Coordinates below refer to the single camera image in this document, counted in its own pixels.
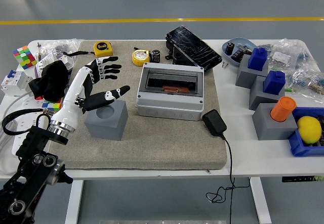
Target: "gray block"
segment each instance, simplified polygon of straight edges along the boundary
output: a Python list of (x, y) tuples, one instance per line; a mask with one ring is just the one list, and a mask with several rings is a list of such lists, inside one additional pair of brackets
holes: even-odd
[(270, 116), (270, 111), (275, 104), (259, 104), (252, 115), (254, 128), (258, 139), (263, 140), (287, 140), (297, 129), (297, 124), (292, 114), (284, 122), (277, 122)]
[(93, 137), (121, 141), (127, 118), (126, 102), (116, 100), (110, 105), (89, 111), (85, 125)]
[(248, 68), (250, 57), (251, 57), (250, 55), (244, 55), (242, 58), (242, 61), (237, 71), (236, 83), (235, 83), (236, 86), (251, 88), (257, 76), (266, 77), (268, 75), (269, 61), (267, 60), (265, 62), (262, 71), (257, 71)]
[(266, 77), (257, 76), (250, 90), (249, 109), (256, 110), (261, 103), (276, 103), (285, 96), (285, 88), (283, 87), (278, 95), (263, 92), (263, 82)]

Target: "black power adapter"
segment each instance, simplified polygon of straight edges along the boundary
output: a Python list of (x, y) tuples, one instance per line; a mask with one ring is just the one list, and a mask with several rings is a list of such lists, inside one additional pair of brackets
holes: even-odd
[(202, 120), (213, 136), (224, 139), (223, 132), (226, 131), (227, 126), (216, 109), (212, 109), (204, 114)]
[[(215, 136), (222, 138), (229, 150), (229, 157), (230, 157), (230, 170), (229, 170), (229, 180), (231, 181), (232, 186), (224, 188), (223, 186), (219, 187), (216, 193), (208, 192), (206, 193), (206, 198), (211, 203), (224, 203), (226, 200), (226, 192), (229, 190), (231, 191), (231, 203), (230, 203), (230, 213), (229, 213), (229, 224), (231, 224), (232, 221), (232, 200), (233, 200), (233, 190), (236, 188), (248, 188), (250, 187), (250, 178), (249, 178), (249, 185), (248, 186), (235, 186), (235, 178), (232, 179), (232, 151), (231, 147), (229, 146), (229, 143), (225, 136), (223, 135), (223, 132), (227, 130), (227, 126), (225, 122), (223, 121), (222, 117), (218, 113), (216, 109), (212, 109), (211, 111), (207, 112), (202, 116), (202, 120), (205, 123), (206, 127), (208, 128), (209, 132)], [(225, 191), (224, 197), (219, 194), (219, 191), (223, 189)]]

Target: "yellow lemon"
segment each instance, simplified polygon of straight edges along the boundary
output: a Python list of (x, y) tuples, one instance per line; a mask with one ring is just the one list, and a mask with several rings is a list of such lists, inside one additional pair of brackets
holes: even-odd
[(314, 144), (322, 134), (319, 121), (311, 116), (301, 117), (297, 121), (297, 127), (300, 137), (306, 144)]

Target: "rubik's cube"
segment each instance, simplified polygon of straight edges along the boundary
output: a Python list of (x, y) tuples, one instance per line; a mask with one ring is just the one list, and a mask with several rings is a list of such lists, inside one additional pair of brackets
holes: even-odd
[(13, 51), (15, 58), (23, 69), (27, 69), (36, 65), (37, 61), (35, 57), (31, 54), (28, 46), (16, 49)]
[(49, 102), (44, 100), (42, 108), (46, 108), (51, 111), (59, 111), (62, 108), (63, 98), (59, 99), (56, 102)]

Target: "blue tray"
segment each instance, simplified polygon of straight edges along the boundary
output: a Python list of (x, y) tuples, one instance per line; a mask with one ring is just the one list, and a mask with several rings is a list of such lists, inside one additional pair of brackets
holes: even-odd
[[(225, 50), (226, 50), (226, 46), (228, 43), (233, 43), (234, 44), (234, 49), (233, 49), (233, 52), (231, 55), (227, 55), (225, 54)], [(223, 44), (222, 46), (222, 50), (223, 50), (223, 53), (224, 55), (228, 58), (229, 62), (234, 65), (234, 66), (239, 66), (240, 63), (234, 61), (231, 59), (231, 56), (237, 51), (239, 50), (239, 47), (237, 47), (239, 44), (243, 46), (247, 46), (251, 51), (253, 51), (253, 49), (255, 48), (258, 48), (258, 46), (256, 46), (255, 44), (253, 44), (251, 41), (249, 41), (248, 39), (246, 38), (234, 38), (234, 39), (231, 39), (229, 40), (228, 42), (226, 42), (225, 44)]]
[[(324, 115), (324, 108), (307, 108), (307, 107), (297, 107), (293, 111), (293, 117), (297, 121), (303, 116), (317, 117), (318, 115)], [(306, 156), (316, 156), (324, 155), (324, 147), (309, 147), (304, 146), (303, 141), (300, 137), (298, 129), (288, 138), (292, 154), (295, 157), (306, 157)]]

